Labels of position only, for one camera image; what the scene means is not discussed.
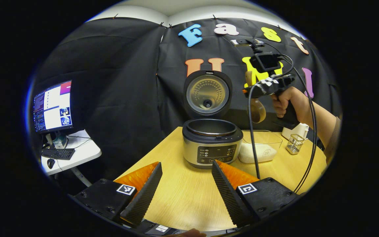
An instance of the wooden table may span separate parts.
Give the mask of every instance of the wooden table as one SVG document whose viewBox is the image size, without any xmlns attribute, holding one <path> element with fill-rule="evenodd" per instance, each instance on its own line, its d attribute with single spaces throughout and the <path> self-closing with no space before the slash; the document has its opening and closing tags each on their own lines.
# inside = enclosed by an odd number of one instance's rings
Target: wooden table
<svg viewBox="0 0 379 237">
<path fill-rule="evenodd" d="M 311 157 L 312 142 L 307 140 L 297 155 L 290 155 L 287 139 L 275 132 L 282 144 L 272 161 L 259 163 L 261 178 L 272 177 L 294 190 L 305 173 Z M 144 216 L 145 219 L 171 228 L 216 231 L 235 228 L 212 177 L 212 170 L 192 167 L 183 157 L 182 127 L 176 128 L 152 151 L 119 177 L 153 162 L 162 162 L 163 176 Z M 237 159 L 230 165 L 256 176 L 254 164 Z M 298 194 L 307 191 L 325 169 L 325 156 L 320 149 Z"/>
</svg>

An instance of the computer mouse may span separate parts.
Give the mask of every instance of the computer mouse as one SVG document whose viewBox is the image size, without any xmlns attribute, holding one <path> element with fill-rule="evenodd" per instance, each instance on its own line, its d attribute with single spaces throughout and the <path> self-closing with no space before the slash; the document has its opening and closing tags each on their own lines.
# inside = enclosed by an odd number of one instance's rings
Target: computer mouse
<svg viewBox="0 0 379 237">
<path fill-rule="evenodd" d="M 55 160 L 54 159 L 49 159 L 48 160 L 48 167 L 51 169 L 52 167 L 54 167 L 54 164 L 55 164 Z"/>
</svg>

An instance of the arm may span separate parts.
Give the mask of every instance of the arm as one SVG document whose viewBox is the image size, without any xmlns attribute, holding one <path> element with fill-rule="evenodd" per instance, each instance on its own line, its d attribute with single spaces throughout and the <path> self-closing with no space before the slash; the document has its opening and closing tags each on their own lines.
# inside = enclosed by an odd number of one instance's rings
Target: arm
<svg viewBox="0 0 379 237">
<path fill-rule="evenodd" d="M 306 123 L 312 129 L 314 129 L 308 97 L 306 97 L 301 91 L 295 87 L 290 87 L 285 90 L 278 99 L 275 94 L 271 95 L 271 98 L 273 99 L 273 106 L 277 112 L 278 117 L 284 117 L 290 100 L 292 102 L 293 108 L 296 111 L 296 117 L 298 121 L 301 123 Z M 316 110 L 318 128 L 317 135 L 326 149 L 329 145 L 333 147 L 333 142 L 330 143 L 330 141 L 337 138 L 340 120 L 338 120 L 338 118 L 336 118 L 334 115 L 332 115 L 330 112 L 315 102 L 313 102 L 313 104 Z"/>
</svg>

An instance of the hand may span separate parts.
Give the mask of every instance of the hand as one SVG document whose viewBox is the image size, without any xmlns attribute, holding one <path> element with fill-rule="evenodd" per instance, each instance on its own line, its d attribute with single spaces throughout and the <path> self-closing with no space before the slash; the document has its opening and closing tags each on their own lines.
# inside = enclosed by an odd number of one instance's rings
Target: hand
<svg viewBox="0 0 379 237">
<path fill-rule="evenodd" d="M 275 94 L 272 94 L 271 98 L 273 99 L 273 107 L 277 113 L 277 117 L 284 117 L 290 100 L 296 111 L 296 118 L 300 123 L 307 123 L 310 119 L 311 109 L 308 97 L 295 87 L 287 88 L 280 94 L 279 98 Z"/>
<path fill-rule="evenodd" d="M 168 234 L 164 237 L 206 237 L 207 235 L 204 233 L 200 233 L 200 231 L 196 230 L 195 228 L 182 233 L 182 234 Z"/>
</svg>

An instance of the rice cooker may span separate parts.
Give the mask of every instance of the rice cooker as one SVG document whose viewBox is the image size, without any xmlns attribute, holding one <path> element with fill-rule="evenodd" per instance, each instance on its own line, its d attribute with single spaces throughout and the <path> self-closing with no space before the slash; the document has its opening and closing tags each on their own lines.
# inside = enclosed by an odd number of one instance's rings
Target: rice cooker
<svg viewBox="0 0 379 237">
<path fill-rule="evenodd" d="M 230 78 L 213 70 L 193 72 L 185 80 L 184 95 L 184 108 L 191 117 L 182 126 L 185 160 L 201 169 L 212 168 L 215 159 L 225 163 L 235 161 L 242 131 L 220 119 L 230 106 Z"/>
</svg>

